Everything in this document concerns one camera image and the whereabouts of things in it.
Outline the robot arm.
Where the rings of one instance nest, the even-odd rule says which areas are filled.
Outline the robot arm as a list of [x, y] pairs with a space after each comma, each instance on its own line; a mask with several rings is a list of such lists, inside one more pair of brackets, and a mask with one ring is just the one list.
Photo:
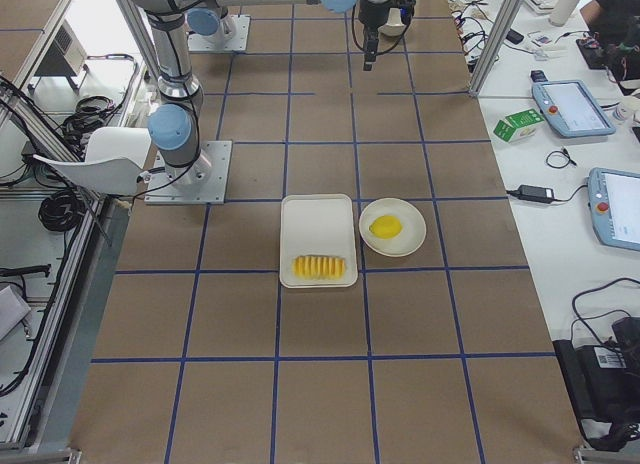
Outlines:
[[208, 39], [229, 40], [236, 34], [235, 21], [227, 7], [194, 7], [187, 11], [186, 22], [192, 33]]
[[194, 76], [186, 29], [216, 33], [220, 13], [229, 6], [264, 4], [322, 5], [334, 13], [358, 11], [363, 25], [364, 69], [377, 59], [379, 28], [394, 0], [129, 0], [146, 14], [159, 69], [161, 105], [151, 115], [148, 129], [164, 159], [169, 182], [179, 189], [194, 189], [211, 174], [212, 165], [200, 143], [200, 107], [203, 91]]

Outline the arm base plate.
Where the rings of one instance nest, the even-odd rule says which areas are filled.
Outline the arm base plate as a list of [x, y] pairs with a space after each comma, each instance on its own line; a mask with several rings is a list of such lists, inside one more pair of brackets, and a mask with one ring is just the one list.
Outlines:
[[167, 167], [157, 151], [154, 167], [164, 170], [151, 175], [148, 183], [151, 191], [144, 194], [144, 202], [148, 205], [223, 204], [231, 154], [231, 141], [204, 141], [200, 144], [199, 158], [181, 176], [182, 170]]
[[249, 15], [219, 17], [208, 9], [190, 12], [188, 47], [192, 54], [243, 53], [246, 51], [250, 27]]

